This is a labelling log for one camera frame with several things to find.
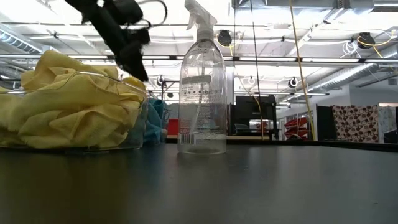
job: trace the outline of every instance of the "black table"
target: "black table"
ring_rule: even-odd
[[[0,152],[0,223],[398,223],[398,154],[316,146],[176,145]]]

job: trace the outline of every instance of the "clear plastic bin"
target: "clear plastic bin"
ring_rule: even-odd
[[[0,147],[98,151],[142,147],[147,93],[76,72],[33,91],[0,91]]]

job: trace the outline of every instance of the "ceiling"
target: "ceiling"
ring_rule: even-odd
[[[286,9],[256,9],[253,11],[236,11],[231,8],[231,0],[197,0],[204,8],[214,15],[218,23],[214,27],[217,34],[220,30],[230,30],[235,38],[234,56],[255,57],[296,57],[294,32],[290,11]],[[112,54],[108,46],[95,31],[94,27],[81,25],[81,15],[63,0],[12,0],[0,7],[0,23],[7,26],[21,37],[38,45],[51,46],[65,54]],[[151,44],[144,48],[144,55],[185,55],[195,41],[196,30],[187,29],[189,12],[184,7],[184,0],[165,0],[168,17],[162,26],[150,30]],[[161,4],[148,3],[141,6],[144,17],[153,24],[160,22],[164,16]],[[346,13],[334,18],[329,17],[327,24],[323,21],[330,15],[330,9],[314,8],[295,11],[295,23],[300,44],[301,57],[329,58],[368,58],[377,57],[373,48],[357,49],[352,54],[344,53],[346,43],[356,38],[360,32],[369,32],[376,43],[390,39],[393,30],[398,29],[398,12],[366,12],[360,15]],[[398,43],[393,37],[388,44],[379,50]],[[231,56],[229,48],[220,47],[225,57]],[[21,54],[5,43],[0,42],[0,53]],[[163,75],[167,80],[178,80],[180,62],[156,61],[146,63],[146,69],[152,80],[148,87],[159,90],[155,80]],[[336,67],[303,67],[303,76],[308,82],[316,82],[338,71]],[[283,91],[288,88],[285,80],[299,77],[297,66],[267,66],[258,69],[261,90]],[[256,85],[250,81],[256,79],[257,69],[252,65],[237,65],[236,74],[241,77],[247,89]],[[235,80],[234,90],[243,89],[241,82]],[[178,84],[169,90],[178,91]]]

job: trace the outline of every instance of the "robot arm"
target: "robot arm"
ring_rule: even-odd
[[[65,1],[83,14],[82,23],[92,23],[121,69],[141,81],[148,81],[141,52],[142,46],[150,42],[148,28],[128,30],[120,27],[142,20],[143,13],[135,0],[105,0],[103,7],[97,5],[97,0]]]

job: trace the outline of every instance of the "blue cloth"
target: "blue cloth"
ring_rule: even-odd
[[[166,104],[162,100],[149,98],[148,119],[144,135],[144,144],[159,144],[162,140],[162,129],[166,126],[164,111]]]

